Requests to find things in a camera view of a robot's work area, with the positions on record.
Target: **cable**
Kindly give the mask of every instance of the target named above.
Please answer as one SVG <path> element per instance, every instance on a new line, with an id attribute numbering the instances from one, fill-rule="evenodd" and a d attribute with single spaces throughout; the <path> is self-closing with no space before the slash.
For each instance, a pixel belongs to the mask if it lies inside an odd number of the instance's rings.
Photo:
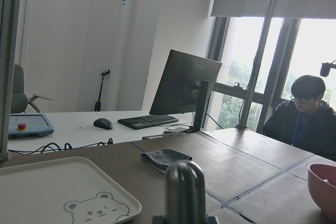
<path id="1" fill-rule="evenodd" d="M 216 122 L 216 120 L 215 119 L 213 119 L 209 114 L 208 114 L 208 112 L 206 112 L 205 110 L 204 110 L 204 112 L 205 112 L 205 114 L 207 114 L 207 116 L 209 116 L 221 129 L 224 129 L 223 127 L 221 127 L 217 122 Z"/>
<path id="2" fill-rule="evenodd" d="M 33 153 L 45 153 L 45 152 L 56 152 L 56 151 L 66 151 L 66 150 L 74 150 L 74 149 L 79 149 L 79 148 L 84 148 L 84 147 L 91 147 L 91 146 L 100 146 L 100 145 L 109 145 L 113 144 L 113 139 L 109 138 L 107 142 L 99 142 L 99 143 L 94 143 L 94 144 L 89 144 L 81 147 L 72 147 L 71 144 L 65 143 L 64 148 L 61 148 L 58 144 L 56 143 L 49 143 L 47 145 L 41 146 L 40 148 L 36 149 L 35 151 L 18 151 L 18 150 L 8 150 L 9 152 L 17 153 L 20 155 L 30 155 Z"/>
<path id="3" fill-rule="evenodd" d="M 244 107 L 244 103 L 245 103 L 245 98 L 246 98 L 246 93 L 247 93 L 247 88 L 248 88 L 248 86 L 249 86 L 249 83 L 248 83 L 248 85 L 246 86 L 246 90 L 245 90 L 245 94 L 244 94 L 243 102 L 241 103 L 241 106 L 240 106 L 239 116 L 238 116 L 238 124 L 240 123 L 241 110 L 242 110 L 243 107 Z"/>
<path id="4" fill-rule="evenodd" d="M 172 126 L 187 126 L 187 127 L 189 128 L 189 126 L 186 125 L 186 124 L 188 124 L 188 123 L 178 123 L 178 124 L 168 125 L 168 126 L 166 127 L 166 130 L 169 130 L 169 131 L 173 130 L 173 129 L 170 129 L 170 127 L 172 127 Z"/>
<path id="5" fill-rule="evenodd" d="M 178 126 L 178 125 L 184 125 L 187 123 L 178 123 L 178 124 L 161 124 L 161 125 L 156 125 L 155 127 L 170 127 L 170 126 Z"/>
<path id="6" fill-rule="evenodd" d="M 188 106 L 189 110 L 191 111 L 192 109 L 190 108 L 190 104 L 189 103 L 187 103 L 187 106 Z M 195 115 L 194 115 L 193 111 L 191 111 L 191 115 L 193 115 L 193 118 L 195 119 Z"/>

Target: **gray cloth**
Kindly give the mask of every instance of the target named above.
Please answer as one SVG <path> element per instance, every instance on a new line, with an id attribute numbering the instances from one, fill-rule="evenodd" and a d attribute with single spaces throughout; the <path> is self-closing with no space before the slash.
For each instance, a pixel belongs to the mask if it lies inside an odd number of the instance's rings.
<path id="1" fill-rule="evenodd" d="M 143 161 L 157 169 L 159 172 L 165 173 L 168 167 L 178 160 L 192 160 L 192 157 L 178 152 L 171 148 L 141 153 Z"/>

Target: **gray cylindrical object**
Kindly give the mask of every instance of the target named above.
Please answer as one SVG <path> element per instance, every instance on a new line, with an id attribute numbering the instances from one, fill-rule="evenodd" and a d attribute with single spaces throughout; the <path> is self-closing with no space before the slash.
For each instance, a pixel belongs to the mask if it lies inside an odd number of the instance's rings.
<path id="1" fill-rule="evenodd" d="M 165 224 L 206 224 L 204 175 L 196 163 L 173 163 L 164 183 Z"/>

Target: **brown tabletop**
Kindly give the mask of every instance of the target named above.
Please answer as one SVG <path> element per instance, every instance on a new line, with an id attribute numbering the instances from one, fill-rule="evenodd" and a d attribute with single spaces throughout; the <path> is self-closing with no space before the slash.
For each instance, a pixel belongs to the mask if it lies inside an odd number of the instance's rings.
<path id="1" fill-rule="evenodd" d="M 164 175 L 141 161 L 140 154 L 165 147 L 192 156 L 201 167 L 206 212 L 217 216 L 220 223 L 333 223 L 309 195 L 307 169 L 311 163 L 336 163 L 247 129 L 165 135 L 45 154 L 10 154 L 0 167 L 86 157 L 141 203 L 140 215 L 129 223 L 149 224 L 153 216 L 164 215 Z"/>

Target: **blue lanyard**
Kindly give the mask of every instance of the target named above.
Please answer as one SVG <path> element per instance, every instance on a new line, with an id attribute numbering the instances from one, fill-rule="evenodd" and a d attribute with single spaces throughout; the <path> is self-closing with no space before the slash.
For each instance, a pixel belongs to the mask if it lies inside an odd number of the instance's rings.
<path id="1" fill-rule="evenodd" d="M 296 145 L 298 141 L 302 138 L 304 132 L 307 130 L 307 128 L 313 123 L 313 121 L 316 118 L 316 115 L 318 111 L 320 110 L 322 106 L 319 106 L 319 108 L 315 111 L 315 113 L 311 116 L 310 120 L 308 123 L 303 127 L 302 131 L 298 135 L 300 123 L 301 123 L 301 112 L 299 112 L 298 117 L 296 118 L 296 124 L 295 124 L 295 130 L 294 130 L 294 135 L 292 138 L 292 146 Z"/>

